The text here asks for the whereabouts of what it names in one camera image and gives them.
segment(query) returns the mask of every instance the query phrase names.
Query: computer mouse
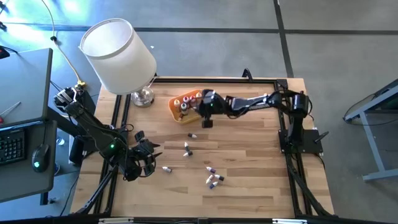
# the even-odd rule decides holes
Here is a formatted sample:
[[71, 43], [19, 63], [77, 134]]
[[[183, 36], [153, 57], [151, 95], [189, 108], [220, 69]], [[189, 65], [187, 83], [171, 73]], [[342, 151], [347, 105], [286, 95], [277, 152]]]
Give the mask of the computer mouse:
[[32, 168], [35, 172], [44, 172], [49, 166], [49, 147], [48, 144], [41, 144], [33, 151]]

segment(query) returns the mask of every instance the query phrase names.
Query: white lamp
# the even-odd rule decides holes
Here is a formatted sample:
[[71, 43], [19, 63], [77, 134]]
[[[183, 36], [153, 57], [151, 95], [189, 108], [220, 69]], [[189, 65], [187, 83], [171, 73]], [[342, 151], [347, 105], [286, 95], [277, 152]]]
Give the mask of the white lamp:
[[140, 107], [152, 104], [154, 93], [146, 85], [156, 73], [156, 61], [128, 21], [107, 19], [94, 25], [79, 48], [109, 92], [132, 93]]

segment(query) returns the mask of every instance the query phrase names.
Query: lamp base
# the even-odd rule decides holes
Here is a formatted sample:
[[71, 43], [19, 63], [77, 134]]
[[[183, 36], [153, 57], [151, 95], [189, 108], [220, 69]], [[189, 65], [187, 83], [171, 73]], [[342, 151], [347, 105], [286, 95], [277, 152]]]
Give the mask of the lamp base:
[[131, 93], [131, 101], [138, 107], [146, 108], [153, 104], [155, 95], [149, 87], [145, 86], [143, 89]]

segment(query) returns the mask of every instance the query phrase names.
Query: keyboard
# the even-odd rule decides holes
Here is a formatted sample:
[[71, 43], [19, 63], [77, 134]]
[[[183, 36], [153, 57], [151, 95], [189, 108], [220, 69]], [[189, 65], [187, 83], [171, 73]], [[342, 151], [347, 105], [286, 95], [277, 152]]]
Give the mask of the keyboard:
[[25, 130], [11, 129], [0, 132], [0, 166], [26, 159]]

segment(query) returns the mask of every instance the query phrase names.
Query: lampshade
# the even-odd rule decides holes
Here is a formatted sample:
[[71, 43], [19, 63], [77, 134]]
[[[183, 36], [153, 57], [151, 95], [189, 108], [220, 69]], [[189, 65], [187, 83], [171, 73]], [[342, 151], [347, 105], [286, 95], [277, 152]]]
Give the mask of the lampshade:
[[124, 19], [107, 19], [83, 36], [80, 50], [105, 88], [126, 95], [143, 89], [156, 73], [156, 61]]

